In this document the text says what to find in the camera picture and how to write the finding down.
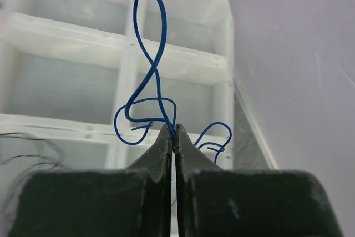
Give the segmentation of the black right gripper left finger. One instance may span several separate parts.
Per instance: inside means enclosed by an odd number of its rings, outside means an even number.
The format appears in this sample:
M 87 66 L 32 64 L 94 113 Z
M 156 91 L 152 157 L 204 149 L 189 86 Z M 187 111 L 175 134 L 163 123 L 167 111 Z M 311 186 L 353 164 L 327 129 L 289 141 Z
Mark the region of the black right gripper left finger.
M 169 236 L 172 146 L 163 126 L 125 169 L 30 174 L 8 236 Z

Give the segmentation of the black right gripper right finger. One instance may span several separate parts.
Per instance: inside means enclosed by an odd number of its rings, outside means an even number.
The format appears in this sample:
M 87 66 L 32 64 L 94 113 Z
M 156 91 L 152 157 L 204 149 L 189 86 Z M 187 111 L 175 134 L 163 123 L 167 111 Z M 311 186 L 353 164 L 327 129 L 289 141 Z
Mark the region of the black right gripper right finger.
M 326 191 L 300 170 L 223 170 L 182 125 L 174 141 L 180 236 L 342 236 Z

